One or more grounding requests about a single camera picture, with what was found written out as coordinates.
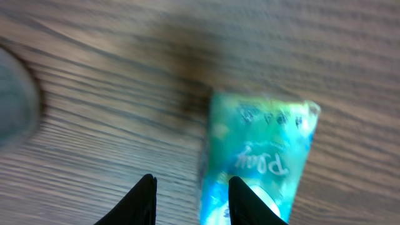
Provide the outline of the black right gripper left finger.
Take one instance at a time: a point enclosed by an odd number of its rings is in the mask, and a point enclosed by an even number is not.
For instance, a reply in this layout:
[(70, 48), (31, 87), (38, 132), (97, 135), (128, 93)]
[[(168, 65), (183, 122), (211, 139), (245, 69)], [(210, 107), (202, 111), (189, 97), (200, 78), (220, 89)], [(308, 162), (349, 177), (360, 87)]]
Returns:
[(157, 179), (145, 174), (136, 185), (94, 225), (155, 225)]

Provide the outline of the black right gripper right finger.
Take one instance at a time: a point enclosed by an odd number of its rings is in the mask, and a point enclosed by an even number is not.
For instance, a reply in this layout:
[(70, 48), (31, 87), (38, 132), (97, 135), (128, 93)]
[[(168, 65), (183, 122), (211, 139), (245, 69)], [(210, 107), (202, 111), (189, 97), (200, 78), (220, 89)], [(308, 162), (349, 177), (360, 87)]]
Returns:
[(288, 225), (238, 176), (229, 180), (228, 197), (231, 225)]

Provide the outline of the teal tissue pack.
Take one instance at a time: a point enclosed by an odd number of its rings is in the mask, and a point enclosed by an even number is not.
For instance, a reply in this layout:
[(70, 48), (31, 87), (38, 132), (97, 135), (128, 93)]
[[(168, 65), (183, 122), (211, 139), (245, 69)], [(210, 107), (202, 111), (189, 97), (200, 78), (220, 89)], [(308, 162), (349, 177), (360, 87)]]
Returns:
[(215, 92), (202, 161), (200, 224), (230, 224), (228, 186), (234, 176), (288, 223), (320, 112), (309, 100)]

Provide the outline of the green lid jar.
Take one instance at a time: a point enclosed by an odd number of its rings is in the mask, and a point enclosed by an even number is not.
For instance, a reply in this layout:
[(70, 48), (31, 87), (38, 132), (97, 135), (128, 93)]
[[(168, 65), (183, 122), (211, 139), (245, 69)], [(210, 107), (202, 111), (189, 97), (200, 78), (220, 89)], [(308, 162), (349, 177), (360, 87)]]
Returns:
[(41, 94), (24, 64), (1, 48), (1, 151), (25, 141), (41, 120)]

